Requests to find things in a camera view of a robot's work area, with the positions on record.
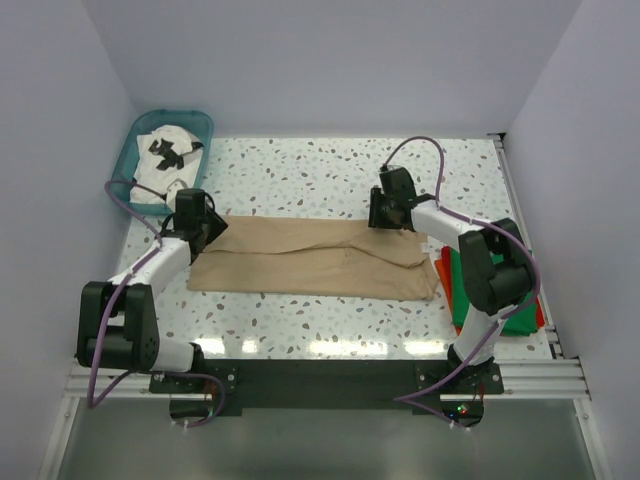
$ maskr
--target white wall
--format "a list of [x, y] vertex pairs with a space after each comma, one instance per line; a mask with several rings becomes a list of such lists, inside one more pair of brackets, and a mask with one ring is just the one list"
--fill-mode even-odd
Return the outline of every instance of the white wall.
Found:
[[142, 110], [226, 134], [504, 132], [580, 0], [83, 0]]
[[80, 291], [126, 217], [102, 191], [135, 113], [79, 0], [0, 5], [0, 477], [33, 478], [75, 351]]
[[640, 469], [640, 3], [584, 0], [506, 137], [565, 349], [616, 478]]

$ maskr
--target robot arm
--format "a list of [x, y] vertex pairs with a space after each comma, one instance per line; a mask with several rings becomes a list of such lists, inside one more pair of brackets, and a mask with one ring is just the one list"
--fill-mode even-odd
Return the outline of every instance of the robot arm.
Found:
[[[448, 215], [432, 195], [418, 196], [406, 169], [383, 167], [380, 181], [382, 189], [371, 189], [369, 227], [428, 233], [460, 252], [463, 283], [470, 305], [462, 332], [450, 347], [448, 357], [454, 365], [459, 365], [495, 328], [468, 363], [471, 367], [490, 365], [495, 343], [505, 324], [501, 316], [509, 307], [524, 301], [535, 284], [532, 266], [506, 237]], [[521, 241], [513, 220], [503, 219], [494, 225]], [[494, 265], [491, 254], [502, 255], [503, 260]]]
[[167, 225], [165, 221], [162, 245], [152, 246], [134, 266], [107, 282], [90, 282], [84, 287], [76, 347], [80, 365], [91, 366], [106, 305], [125, 281], [110, 312], [111, 317], [124, 316], [124, 323], [107, 326], [100, 367], [187, 372], [202, 356], [196, 344], [158, 335], [154, 296], [222, 234], [227, 224], [215, 212], [213, 202], [207, 202], [203, 190], [184, 189], [176, 196], [173, 229], [168, 230]]

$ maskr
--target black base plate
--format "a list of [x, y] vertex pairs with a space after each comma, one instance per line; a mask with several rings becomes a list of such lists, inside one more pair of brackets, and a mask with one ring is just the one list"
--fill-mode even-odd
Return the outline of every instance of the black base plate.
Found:
[[[205, 360], [198, 373], [220, 379], [227, 392], [222, 415], [244, 408], [406, 409], [394, 397], [426, 388], [451, 371], [446, 360]], [[504, 392], [500, 367], [458, 379], [420, 399], [442, 411], [440, 394]], [[203, 393], [205, 382], [165, 377], [151, 380], [151, 393]]]

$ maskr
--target green cloth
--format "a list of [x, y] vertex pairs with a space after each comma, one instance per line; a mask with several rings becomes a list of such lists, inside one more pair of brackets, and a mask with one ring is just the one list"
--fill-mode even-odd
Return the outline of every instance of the green cloth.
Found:
[[[501, 255], [493, 256], [493, 263], [502, 261]], [[462, 283], [462, 264], [460, 263], [460, 254], [451, 249], [451, 288], [453, 289], [453, 324], [456, 327], [462, 327], [464, 320], [469, 311], [469, 299], [464, 291]], [[531, 298], [531, 293], [527, 295], [525, 301]], [[504, 335], [526, 336], [538, 331], [536, 324], [536, 304], [532, 304], [522, 312], [514, 315], [504, 326], [502, 333]]]

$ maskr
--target glass panel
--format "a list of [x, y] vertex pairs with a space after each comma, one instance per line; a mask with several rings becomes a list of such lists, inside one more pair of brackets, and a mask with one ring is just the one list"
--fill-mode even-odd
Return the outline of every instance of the glass panel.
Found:
[[493, 401], [471, 434], [407, 411], [246, 410], [184, 433], [166, 399], [81, 407], [62, 479], [592, 479], [571, 401]]

